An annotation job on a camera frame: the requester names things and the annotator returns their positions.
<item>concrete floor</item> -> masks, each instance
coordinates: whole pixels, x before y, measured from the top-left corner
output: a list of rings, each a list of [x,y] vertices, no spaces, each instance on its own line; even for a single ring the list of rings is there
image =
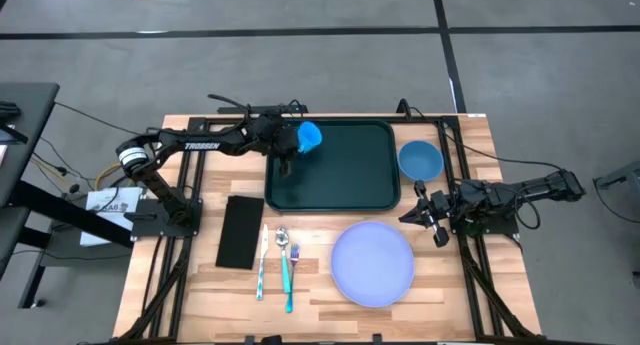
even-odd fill
[[[444,0],[450,26],[640,24],[640,0]],[[432,0],[9,0],[0,32],[202,30],[437,24]],[[554,339],[638,344],[640,227],[616,219],[590,180],[638,160],[640,33],[453,36],[469,112],[487,113],[498,154],[576,172],[589,194],[540,203],[540,230],[522,231],[543,331]],[[401,97],[451,112],[438,35],[0,42],[0,81],[54,81],[58,100],[124,127],[167,113],[212,113],[216,92],[252,104],[298,98],[313,112],[392,111]],[[57,109],[45,138],[85,175],[115,160],[126,135]],[[45,144],[38,152],[54,160]],[[506,181],[548,169],[503,164]],[[54,191],[41,174],[25,178]],[[604,194],[640,218],[625,187]],[[30,226],[46,220],[32,216]],[[111,335],[126,261],[48,269],[17,310],[32,254],[0,283],[2,344],[75,344]]]

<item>small blue bowl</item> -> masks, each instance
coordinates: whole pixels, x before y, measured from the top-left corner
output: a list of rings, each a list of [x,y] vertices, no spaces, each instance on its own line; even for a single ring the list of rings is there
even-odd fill
[[[440,150],[426,141],[407,143],[398,154],[400,170],[409,179],[429,181],[437,178],[444,168]]]

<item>metal spoon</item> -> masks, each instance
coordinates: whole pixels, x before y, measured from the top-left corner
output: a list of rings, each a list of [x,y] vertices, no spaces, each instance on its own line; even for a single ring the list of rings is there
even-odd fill
[[[284,293],[291,292],[291,282],[289,280],[289,264],[287,263],[287,244],[289,243],[289,234],[287,229],[279,227],[276,230],[276,244],[282,249],[282,286]]]

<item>teal-handled knife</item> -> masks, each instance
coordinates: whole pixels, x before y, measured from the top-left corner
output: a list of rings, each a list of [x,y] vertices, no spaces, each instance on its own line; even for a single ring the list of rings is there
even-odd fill
[[[256,299],[262,300],[262,289],[264,288],[264,257],[269,248],[269,228],[267,224],[262,227],[262,243],[260,244],[260,270],[258,272],[258,293]]]

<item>wooden tabletop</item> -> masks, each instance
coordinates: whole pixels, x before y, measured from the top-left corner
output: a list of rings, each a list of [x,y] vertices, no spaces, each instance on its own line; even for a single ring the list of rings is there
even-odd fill
[[[185,128],[189,117],[168,115],[163,127]],[[459,118],[464,143],[495,154],[487,118],[466,114],[459,115]],[[429,141],[436,146],[439,144],[433,125],[392,126],[397,149],[416,139]],[[454,154],[454,172],[460,176],[453,146],[451,152]],[[496,160],[469,151],[466,155],[472,177],[501,180]],[[169,184],[175,184],[177,180],[181,156],[172,156],[161,170]],[[192,160],[188,184],[193,178],[194,163]],[[381,333],[386,341],[473,339],[457,242],[450,241],[446,247],[438,249],[433,243],[431,231],[398,222],[398,217],[413,208],[417,200],[412,182],[402,176],[401,200],[393,210],[387,212],[280,214],[265,205],[262,221],[269,225],[271,244],[265,265],[264,300],[256,301],[258,261],[254,263],[252,271],[217,268],[215,261],[227,197],[263,197],[265,168],[266,158],[257,153],[241,157],[207,153],[201,192],[204,213],[200,234],[193,241],[178,341],[244,341],[246,335],[260,339],[274,334],[282,335],[284,341],[371,341],[373,333]],[[437,190],[446,193],[444,173],[429,182],[427,187],[428,193]],[[336,238],[349,225],[363,220],[391,224],[406,236],[413,248],[415,278],[411,289],[404,298],[386,308],[368,309],[351,303],[338,291],[330,274],[329,258]],[[276,246],[271,246],[274,244],[273,229],[278,226],[288,228],[291,241],[301,244],[292,314],[284,311],[287,298],[282,291],[280,251]],[[128,330],[140,315],[156,240],[143,239],[135,244],[114,336]],[[488,235],[485,241],[496,290],[522,323],[539,333],[538,318],[520,250],[504,236]],[[151,296],[157,285],[165,244],[162,243],[159,251]],[[485,332],[490,333],[486,299],[479,288],[478,294]],[[172,294],[167,299],[166,304],[173,304]],[[167,307],[171,306],[165,306],[161,335],[167,334]]]

